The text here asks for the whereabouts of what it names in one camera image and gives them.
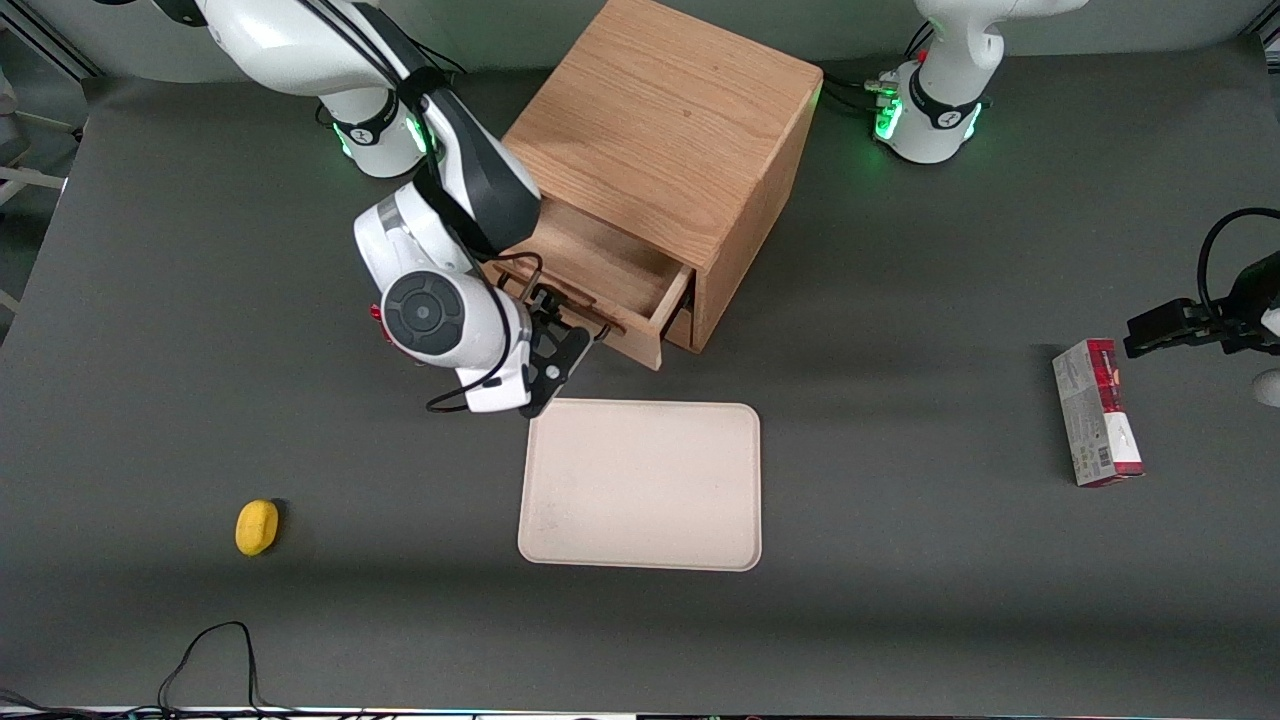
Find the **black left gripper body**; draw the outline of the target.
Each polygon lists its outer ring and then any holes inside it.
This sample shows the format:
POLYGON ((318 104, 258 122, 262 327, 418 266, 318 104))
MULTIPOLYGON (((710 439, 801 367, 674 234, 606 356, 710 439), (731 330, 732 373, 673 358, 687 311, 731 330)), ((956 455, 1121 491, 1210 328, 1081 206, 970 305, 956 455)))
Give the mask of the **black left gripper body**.
POLYGON ((1272 252, 1243 269, 1230 292, 1215 302, 1222 327, 1220 346, 1226 355, 1279 355, 1277 297, 1279 252, 1272 252))

